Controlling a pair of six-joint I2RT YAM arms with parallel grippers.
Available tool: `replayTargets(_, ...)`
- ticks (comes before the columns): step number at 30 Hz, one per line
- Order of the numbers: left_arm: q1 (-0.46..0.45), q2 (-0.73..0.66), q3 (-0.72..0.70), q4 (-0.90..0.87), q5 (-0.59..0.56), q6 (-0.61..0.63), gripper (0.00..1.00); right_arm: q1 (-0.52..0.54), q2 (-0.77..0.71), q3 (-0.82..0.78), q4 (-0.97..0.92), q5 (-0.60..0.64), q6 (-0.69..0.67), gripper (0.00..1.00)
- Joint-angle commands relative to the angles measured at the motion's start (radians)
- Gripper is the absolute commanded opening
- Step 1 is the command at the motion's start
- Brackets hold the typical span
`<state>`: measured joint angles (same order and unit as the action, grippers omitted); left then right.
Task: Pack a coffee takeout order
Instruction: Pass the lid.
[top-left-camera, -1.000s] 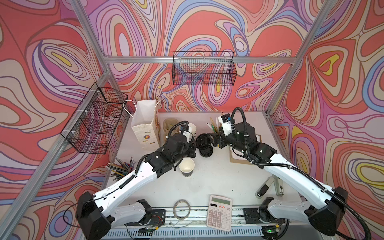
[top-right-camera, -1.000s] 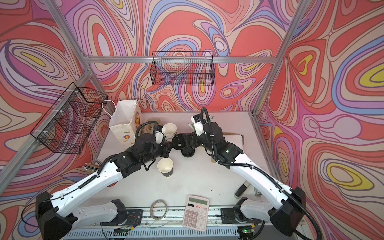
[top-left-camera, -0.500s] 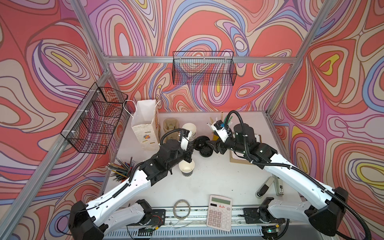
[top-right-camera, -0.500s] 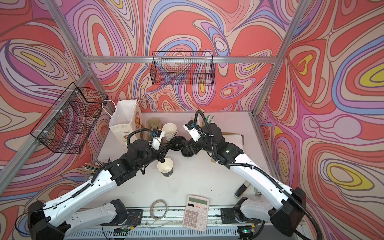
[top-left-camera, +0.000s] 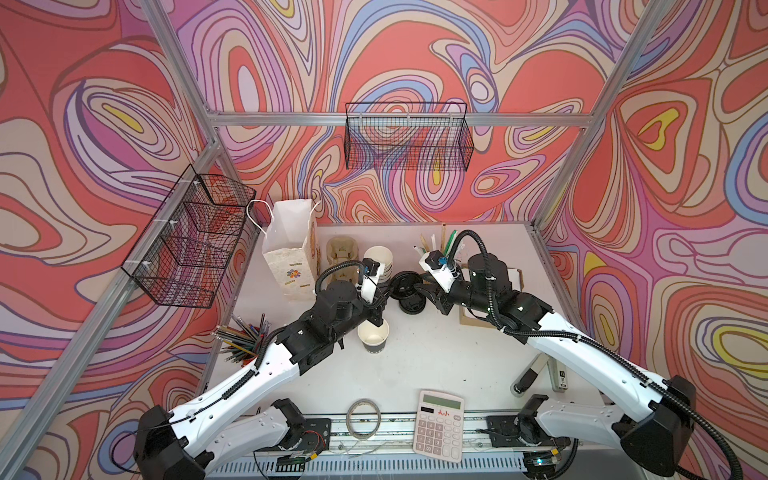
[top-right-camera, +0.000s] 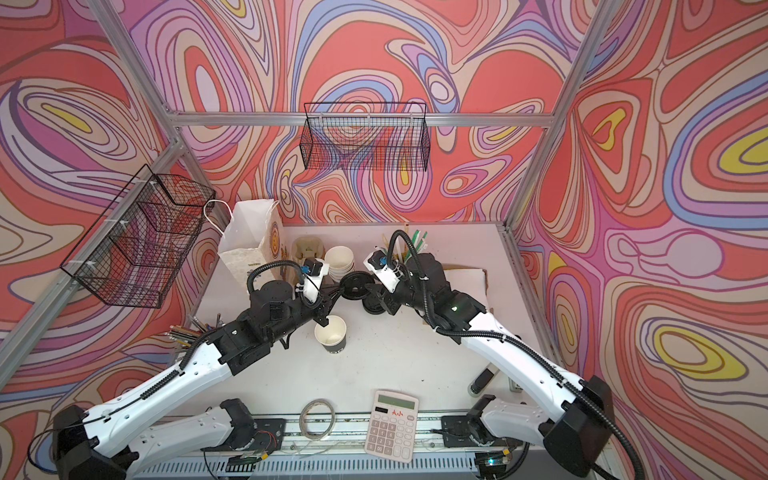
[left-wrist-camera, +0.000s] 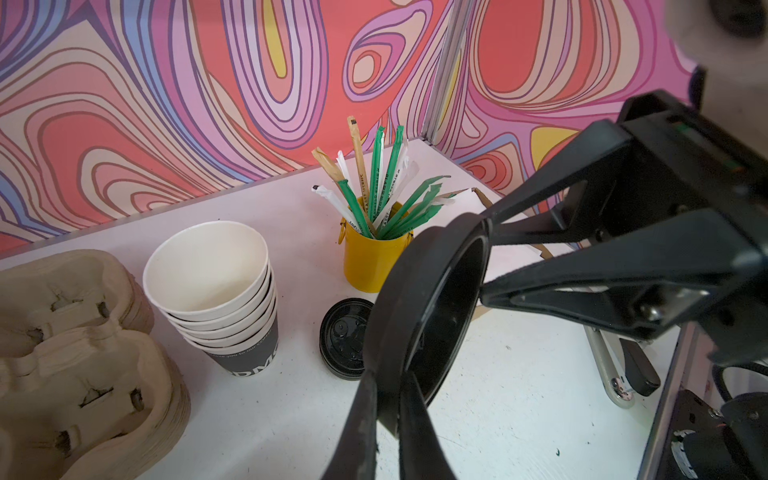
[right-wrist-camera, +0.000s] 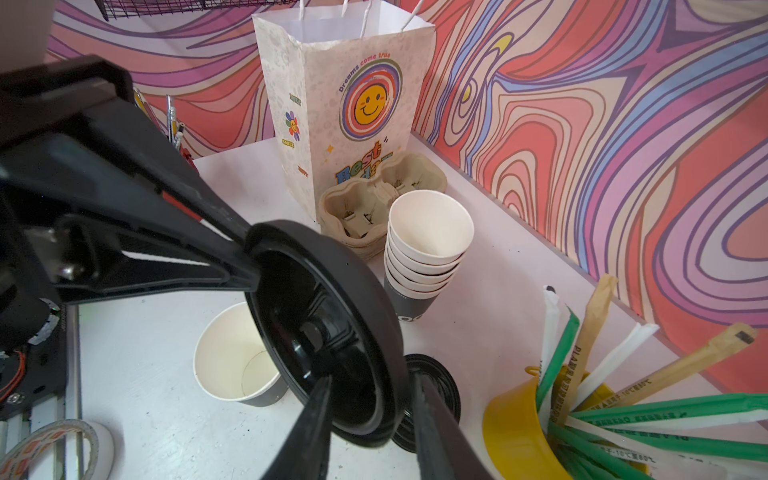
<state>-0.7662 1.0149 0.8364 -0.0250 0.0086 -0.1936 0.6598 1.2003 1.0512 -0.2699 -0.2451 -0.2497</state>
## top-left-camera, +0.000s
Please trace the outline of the black plastic cup lid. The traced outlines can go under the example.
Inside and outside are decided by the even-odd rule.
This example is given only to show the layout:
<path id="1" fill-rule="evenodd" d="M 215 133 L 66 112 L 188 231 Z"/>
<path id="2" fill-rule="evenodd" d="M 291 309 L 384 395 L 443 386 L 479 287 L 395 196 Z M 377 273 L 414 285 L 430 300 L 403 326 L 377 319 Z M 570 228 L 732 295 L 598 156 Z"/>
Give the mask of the black plastic cup lid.
<path id="1" fill-rule="evenodd" d="M 390 279 L 390 296 L 396 300 L 402 300 L 412 295 L 420 295 L 420 291 L 416 286 L 423 283 L 422 276 L 415 271 L 399 272 Z"/>

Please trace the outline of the black white paper coffee cup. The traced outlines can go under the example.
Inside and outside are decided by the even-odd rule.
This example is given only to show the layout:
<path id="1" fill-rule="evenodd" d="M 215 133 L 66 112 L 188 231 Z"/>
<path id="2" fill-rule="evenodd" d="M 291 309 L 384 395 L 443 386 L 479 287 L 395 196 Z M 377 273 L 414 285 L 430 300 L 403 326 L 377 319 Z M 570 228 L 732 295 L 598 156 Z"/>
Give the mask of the black white paper coffee cup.
<path id="1" fill-rule="evenodd" d="M 371 354 L 380 353 L 386 346 L 390 334 L 389 323 L 383 319 L 380 326 L 370 321 L 363 322 L 357 327 L 357 335 L 365 350 Z"/>

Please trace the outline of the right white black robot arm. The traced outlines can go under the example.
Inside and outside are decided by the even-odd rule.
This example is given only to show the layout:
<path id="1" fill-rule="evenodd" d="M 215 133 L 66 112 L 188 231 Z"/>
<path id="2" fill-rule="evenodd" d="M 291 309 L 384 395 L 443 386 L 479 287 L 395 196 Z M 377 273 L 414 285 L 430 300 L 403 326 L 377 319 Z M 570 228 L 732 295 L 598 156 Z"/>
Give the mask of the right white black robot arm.
<path id="1" fill-rule="evenodd" d="M 696 412 L 696 389 L 685 378 L 666 379 L 633 364 L 546 302 L 513 289 L 507 266 L 490 253 L 472 256 L 466 271 L 439 251 L 423 254 L 419 264 L 431 279 L 417 288 L 442 314 L 455 305 L 484 312 L 485 322 L 558 361 L 612 402 L 597 407 L 536 395 L 518 418 L 523 441 L 585 440 L 620 449 L 655 475 L 692 479 L 694 473 L 680 460 L 692 433 L 701 428 L 722 451 L 730 478 L 743 478 L 742 465 L 725 437 Z"/>

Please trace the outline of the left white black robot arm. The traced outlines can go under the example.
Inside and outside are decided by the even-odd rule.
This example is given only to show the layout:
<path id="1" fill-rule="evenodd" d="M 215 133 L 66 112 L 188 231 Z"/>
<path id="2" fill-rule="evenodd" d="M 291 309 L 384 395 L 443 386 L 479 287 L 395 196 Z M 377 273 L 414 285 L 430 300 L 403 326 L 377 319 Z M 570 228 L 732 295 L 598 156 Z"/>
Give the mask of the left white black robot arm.
<path id="1" fill-rule="evenodd" d="M 133 459 L 143 478 L 203 479 L 247 451 L 288 449 L 301 441 L 305 418 L 292 401 L 246 413 L 329 357 L 363 322 L 382 324 L 386 297 L 377 291 L 379 263 L 366 258 L 351 264 L 356 282 L 326 284 L 335 270 L 321 273 L 313 306 L 270 333 L 249 365 L 185 404 L 170 411 L 155 406 L 142 415 Z"/>

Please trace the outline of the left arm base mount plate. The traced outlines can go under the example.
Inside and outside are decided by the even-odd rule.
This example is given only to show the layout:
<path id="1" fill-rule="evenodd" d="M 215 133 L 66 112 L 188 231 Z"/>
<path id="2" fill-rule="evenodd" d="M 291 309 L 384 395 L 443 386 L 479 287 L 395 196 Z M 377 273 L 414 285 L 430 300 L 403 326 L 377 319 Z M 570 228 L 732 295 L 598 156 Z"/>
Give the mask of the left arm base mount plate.
<path id="1" fill-rule="evenodd" d="M 278 399 L 271 406 L 286 417 L 288 431 L 277 444 L 258 448 L 258 451 L 298 451 L 309 455 L 328 449 L 332 431 L 330 417 L 306 417 L 290 399 Z"/>

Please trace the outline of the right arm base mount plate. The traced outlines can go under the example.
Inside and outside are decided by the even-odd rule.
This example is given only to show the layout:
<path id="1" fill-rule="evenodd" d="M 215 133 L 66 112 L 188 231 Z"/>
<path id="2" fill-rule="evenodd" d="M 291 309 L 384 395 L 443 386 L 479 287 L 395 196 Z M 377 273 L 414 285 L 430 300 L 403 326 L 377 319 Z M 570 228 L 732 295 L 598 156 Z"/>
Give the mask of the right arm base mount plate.
<path id="1" fill-rule="evenodd" d="M 547 395 L 534 394 L 517 414 L 487 416 L 483 432 L 489 436 L 492 447 L 569 447 L 571 438 L 553 437 L 537 422 L 539 409 L 548 399 Z"/>

